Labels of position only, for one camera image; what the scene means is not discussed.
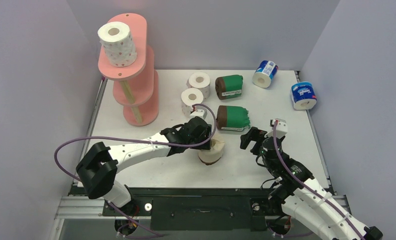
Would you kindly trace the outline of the cream brown paper roll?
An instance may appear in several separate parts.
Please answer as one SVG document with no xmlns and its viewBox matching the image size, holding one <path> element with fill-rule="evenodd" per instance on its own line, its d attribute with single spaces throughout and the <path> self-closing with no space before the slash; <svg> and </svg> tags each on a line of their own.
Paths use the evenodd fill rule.
<svg viewBox="0 0 396 240">
<path fill-rule="evenodd" d="M 199 160 L 208 166 L 215 164 L 223 156 L 225 144 L 224 138 L 218 132 L 216 132 L 210 140 L 210 149 L 199 150 Z"/>
</svg>

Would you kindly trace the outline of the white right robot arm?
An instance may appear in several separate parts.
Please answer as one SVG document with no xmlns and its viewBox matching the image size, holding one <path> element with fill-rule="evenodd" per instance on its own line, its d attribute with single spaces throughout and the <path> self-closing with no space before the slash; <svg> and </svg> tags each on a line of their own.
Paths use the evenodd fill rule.
<svg viewBox="0 0 396 240">
<path fill-rule="evenodd" d="M 262 167 L 275 177 L 279 186 L 268 196 L 268 208 L 299 221 L 323 240 L 381 240 L 384 234 L 376 226 L 357 220 L 314 175 L 299 161 L 283 151 L 276 128 L 271 133 L 252 127 L 240 137 L 245 150 L 255 142 L 251 153 L 262 160 Z"/>
</svg>

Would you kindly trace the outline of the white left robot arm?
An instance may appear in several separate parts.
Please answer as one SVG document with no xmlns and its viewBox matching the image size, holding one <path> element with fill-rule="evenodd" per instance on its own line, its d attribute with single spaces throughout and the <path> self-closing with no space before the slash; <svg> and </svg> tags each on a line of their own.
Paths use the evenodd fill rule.
<svg viewBox="0 0 396 240">
<path fill-rule="evenodd" d="M 135 201 L 127 186 L 115 178 L 122 170 L 141 162 L 181 154 L 187 149 L 209 150 L 212 126 L 200 117 L 168 127 L 138 143 L 106 146 L 95 143 L 76 167 L 89 199 L 104 198 L 122 215 L 134 211 Z"/>
</svg>

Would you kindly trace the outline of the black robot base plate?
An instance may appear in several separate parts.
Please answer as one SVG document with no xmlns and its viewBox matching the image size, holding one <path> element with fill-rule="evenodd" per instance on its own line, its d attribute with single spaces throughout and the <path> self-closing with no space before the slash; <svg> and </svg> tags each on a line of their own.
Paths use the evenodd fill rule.
<svg viewBox="0 0 396 240">
<path fill-rule="evenodd" d="M 260 188 L 130 188 L 133 200 L 121 210 L 150 220 L 155 231 L 264 231 L 280 216 L 270 189 Z"/>
</svg>

